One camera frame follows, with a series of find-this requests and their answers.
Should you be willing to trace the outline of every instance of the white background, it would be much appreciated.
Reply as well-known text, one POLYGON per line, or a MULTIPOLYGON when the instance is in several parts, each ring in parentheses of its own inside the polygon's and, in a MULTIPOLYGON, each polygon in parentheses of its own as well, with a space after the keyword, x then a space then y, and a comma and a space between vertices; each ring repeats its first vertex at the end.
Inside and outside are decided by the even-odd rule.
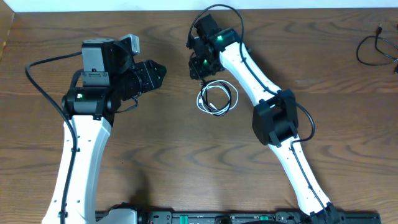
POLYGON ((4 0, 14 12, 200 10, 222 3, 236 9, 398 7, 398 0, 4 0))

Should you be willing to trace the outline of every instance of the wooden table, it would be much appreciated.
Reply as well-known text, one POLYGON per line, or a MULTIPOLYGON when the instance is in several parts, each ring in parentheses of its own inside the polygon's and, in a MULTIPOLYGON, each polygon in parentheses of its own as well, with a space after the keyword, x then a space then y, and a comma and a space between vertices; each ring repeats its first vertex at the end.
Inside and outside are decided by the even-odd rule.
MULTIPOLYGON (((224 117, 198 110, 199 83, 188 74, 187 32, 197 11, 18 13, 0 64, 0 222, 39 223, 49 206, 63 147, 63 121, 28 82, 29 62, 81 50, 85 39, 140 37, 136 61, 167 67, 160 89, 118 114, 101 165, 97 210, 120 202, 175 210, 264 211, 298 208, 276 156, 255 137, 252 105, 239 87, 238 107, 224 117)), ((240 31, 231 11, 212 12, 240 31)), ((377 211, 384 223, 398 213, 398 76, 395 65, 357 62, 361 39, 383 23, 398 42, 398 9, 242 11, 246 45, 264 73, 317 124, 303 144, 318 182, 338 208, 377 211)), ((364 57, 381 59, 372 43, 364 57)), ((32 68, 57 102, 81 57, 32 68)), ((310 131, 300 113, 301 136, 310 131)))

